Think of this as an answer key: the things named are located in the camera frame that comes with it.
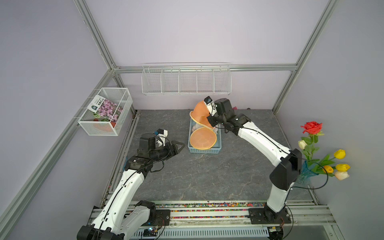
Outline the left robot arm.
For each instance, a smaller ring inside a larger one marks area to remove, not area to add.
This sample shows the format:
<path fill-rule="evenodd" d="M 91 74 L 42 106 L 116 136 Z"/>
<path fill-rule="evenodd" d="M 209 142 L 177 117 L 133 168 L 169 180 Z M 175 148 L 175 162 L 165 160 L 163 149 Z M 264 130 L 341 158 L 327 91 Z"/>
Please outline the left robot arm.
<path fill-rule="evenodd" d="M 158 219 L 153 202 L 139 201 L 130 214 L 127 209 L 154 164 L 164 163 L 185 148 L 181 142 L 168 140 L 167 134 L 158 130 L 140 137 L 137 153 L 127 159 L 117 189 L 93 222 L 80 228 L 78 240 L 129 240 L 141 226 Z"/>

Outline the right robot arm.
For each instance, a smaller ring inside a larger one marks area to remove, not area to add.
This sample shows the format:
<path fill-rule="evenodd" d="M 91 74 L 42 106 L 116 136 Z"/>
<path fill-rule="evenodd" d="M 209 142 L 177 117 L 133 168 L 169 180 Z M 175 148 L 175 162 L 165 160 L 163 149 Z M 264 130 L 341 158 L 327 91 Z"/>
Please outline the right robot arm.
<path fill-rule="evenodd" d="M 270 174 L 272 189 L 265 209 L 280 213 L 285 208 L 289 192 L 301 173 L 302 153 L 270 138 L 246 115 L 236 114 L 230 100 L 222 98 L 213 101 L 211 97 L 206 97 L 204 103 L 209 112 L 207 120 L 211 126 L 222 125 L 226 132 L 232 132 L 247 141 L 275 167 Z"/>

